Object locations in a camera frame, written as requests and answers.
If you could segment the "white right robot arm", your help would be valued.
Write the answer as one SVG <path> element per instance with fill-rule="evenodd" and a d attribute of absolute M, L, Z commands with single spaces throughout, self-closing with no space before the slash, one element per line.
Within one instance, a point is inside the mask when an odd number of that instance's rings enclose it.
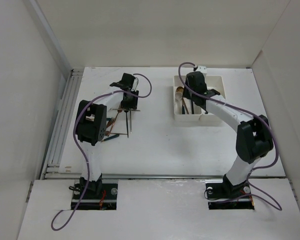
<path fill-rule="evenodd" d="M 240 185 L 245 182 L 259 159 L 274 148 L 268 119 L 264 115 L 252 116 L 238 107 L 230 107 L 221 93 L 208 89 L 205 76 L 200 71 L 186 75 L 184 97 L 191 99 L 207 113 L 217 116 L 236 133 L 237 157 L 224 175 L 221 185 L 222 193 L 233 197 L 240 191 Z"/>

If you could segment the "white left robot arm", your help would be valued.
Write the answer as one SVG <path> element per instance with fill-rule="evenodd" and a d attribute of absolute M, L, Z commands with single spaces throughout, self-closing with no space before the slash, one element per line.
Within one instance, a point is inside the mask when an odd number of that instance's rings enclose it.
<path fill-rule="evenodd" d="M 101 195 L 101 169 L 97 146 L 106 136 L 107 113 L 114 107 L 130 112 L 138 108 L 139 79 L 136 74 L 124 73 L 121 80 L 113 82 L 100 96 L 92 100 L 81 100 L 73 130 L 75 144 L 83 154 L 86 166 L 83 167 L 79 182 L 90 198 Z"/>

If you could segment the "rose gold fork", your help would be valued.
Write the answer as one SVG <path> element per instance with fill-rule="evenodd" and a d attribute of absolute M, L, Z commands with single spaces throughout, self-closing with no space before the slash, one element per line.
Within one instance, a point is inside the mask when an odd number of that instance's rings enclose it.
<path fill-rule="evenodd" d="M 110 136 L 110 134 L 111 134 L 111 132 L 112 132 L 114 126 L 115 126 L 115 123 L 116 123 L 116 121 L 117 121 L 117 118 L 118 118 L 118 116 L 119 116 L 119 114 L 120 114 L 121 112 L 122 112 L 121 110 L 117 110 L 117 114 L 116 114 L 114 120 L 112 121 L 112 124 L 111 124 L 110 130 L 109 130 L 108 136 Z"/>

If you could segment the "white plastic fork bin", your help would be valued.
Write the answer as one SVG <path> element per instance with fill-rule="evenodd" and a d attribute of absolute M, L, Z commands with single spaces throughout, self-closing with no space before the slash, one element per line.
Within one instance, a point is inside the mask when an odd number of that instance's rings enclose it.
<path fill-rule="evenodd" d="M 208 90 L 215 89 L 223 96 L 224 99 L 226 98 L 224 83 L 221 76 L 207 75 L 205 78 L 205 83 Z M 203 126 L 206 127 L 219 126 L 222 124 L 222 120 L 220 118 L 213 115 L 212 113 L 207 113 L 203 108 L 201 109 L 201 116 L 199 118 L 199 121 Z"/>

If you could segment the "copper brown fork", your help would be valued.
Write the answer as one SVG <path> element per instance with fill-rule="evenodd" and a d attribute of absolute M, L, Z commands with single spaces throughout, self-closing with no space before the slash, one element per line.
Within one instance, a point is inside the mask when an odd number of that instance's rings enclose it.
<path fill-rule="evenodd" d="M 115 122 L 115 118 L 114 118 L 114 117 L 112 117 L 112 118 L 107 118 L 107 125 L 106 125 L 106 127 L 107 127 L 107 128 L 112 127 L 113 124 L 114 124 L 114 122 Z"/>

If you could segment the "white plastic spoon bin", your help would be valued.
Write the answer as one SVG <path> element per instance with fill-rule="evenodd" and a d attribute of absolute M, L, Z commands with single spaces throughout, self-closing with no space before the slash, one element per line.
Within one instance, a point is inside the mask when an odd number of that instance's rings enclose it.
<path fill-rule="evenodd" d="M 194 105 L 195 106 L 195 114 L 192 114 L 191 101 L 186 98 L 183 98 L 183 99 L 185 101 L 185 104 L 187 106 L 189 114 L 187 114 L 187 113 L 182 114 L 182 107 L 180 106 L 180 104 L 178 102 L 176 102 L 176 99 L 175 99 L 175 93 L 176 93 L 177 87 L 184 88 L 184 85 L 182 84 L 179 76 L 175 75 L 173 77 L 174 120 L 177 122 L 197 122 L 197 121 L 199 121 L 199 118 L 202 114 L 202 111 L 201 111 L 202 109 L 199 106 Z"/>

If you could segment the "black handled silver fork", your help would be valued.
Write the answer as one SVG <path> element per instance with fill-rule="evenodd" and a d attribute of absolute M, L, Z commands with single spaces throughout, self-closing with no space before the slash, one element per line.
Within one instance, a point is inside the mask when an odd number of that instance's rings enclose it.
<path fill-rule="evenodd" d="M 129 120 L 128 120 L 128 110 L 125 110 L 125 124 L 126 124 L 126 135 L 129 138 Z"/>

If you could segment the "green handled gold spoon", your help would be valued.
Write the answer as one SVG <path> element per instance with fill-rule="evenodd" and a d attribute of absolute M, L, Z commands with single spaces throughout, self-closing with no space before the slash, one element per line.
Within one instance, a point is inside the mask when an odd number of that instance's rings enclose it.
<path fill-rule="evenodd" d="M 109 136 L 109 137 L 103 139 L 102 142 L 106 142 L 106 141 L 110 141 L 110 140 L 116 139 L 116 138 L 118 138 L 119 136 L 120 136 L 119 133 L 113 134 L 113 135 L 111 135 L 111 136 Z"/>

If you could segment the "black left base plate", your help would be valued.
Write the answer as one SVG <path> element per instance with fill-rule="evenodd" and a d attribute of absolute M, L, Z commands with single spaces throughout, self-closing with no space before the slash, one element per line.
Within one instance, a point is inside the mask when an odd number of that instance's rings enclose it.
<path fill-rule="evenodd" d="M 72 191 L 71 210 L 74 210 L 84 187 L 75 183 L 69 187 Z M 112 211 L 117 209 L 118 184 L 102 183 L 97 192 L 87 189 L 77 210 Z"/>

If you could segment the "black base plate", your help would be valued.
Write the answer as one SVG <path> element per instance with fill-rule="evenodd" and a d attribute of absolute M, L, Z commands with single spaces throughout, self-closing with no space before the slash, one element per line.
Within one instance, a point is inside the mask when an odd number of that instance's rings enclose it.
<path fill-rule="evenodd" d="M 84 187 L 75 183 L 69 187 L 72 191 L 71 210 L 74 210 Z M 118 184 L 102 183 L 97 192 L 87 189 L 77 210 L 112 211 L 117 209 Z"/>
<path fill-rule="evenodd" d="M 251 189 L 244 182 L 231 188 L 224 182 L 208 182 L 205 184 L 204 197 L 208 200 L 209 210 L 254 210 Z"/>

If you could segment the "aluminium side rail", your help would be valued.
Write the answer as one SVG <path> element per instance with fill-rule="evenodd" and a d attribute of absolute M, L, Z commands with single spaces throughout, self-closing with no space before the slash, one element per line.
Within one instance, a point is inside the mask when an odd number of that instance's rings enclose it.
<path fill-rule="evenodd" d="M 57 115 L 53 131 L 47 143 L 46 153 L 41 165 L 39 179 L 59 177 L 59 166 L 71 125 L 71 118 L 76 104 L 84 70 L 75 68 L 70 71 L 61 100 L 57 104 Z"/>

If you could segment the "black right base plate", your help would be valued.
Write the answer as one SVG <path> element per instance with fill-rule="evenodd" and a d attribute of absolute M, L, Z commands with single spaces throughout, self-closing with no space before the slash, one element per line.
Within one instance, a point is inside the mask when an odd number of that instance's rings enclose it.
<path fill-rule="evenodd" d="M 208 182 L 205 184 L 204 197 L 208 200 L 209 210 L 254 210 L 251 189 L 244 182 L 231 188 L 224 182 Z"/>

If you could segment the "aluminium front rail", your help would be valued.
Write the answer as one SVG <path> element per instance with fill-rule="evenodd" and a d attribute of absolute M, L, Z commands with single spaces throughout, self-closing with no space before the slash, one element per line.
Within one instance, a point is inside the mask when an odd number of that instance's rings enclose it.
<path fill-rule="evenodd" d="M 57 173 L 48 172 L 40 177 L 40 180 L 58 180 L 58 179 L 79 179 L 79 173 Z M 176 179 L 217 179 L 221 180 L 220 175 L 162 175 L 162 174 L 102 174 L 103 179 L 117 179 L 117 180 L 176 180 Z"/>

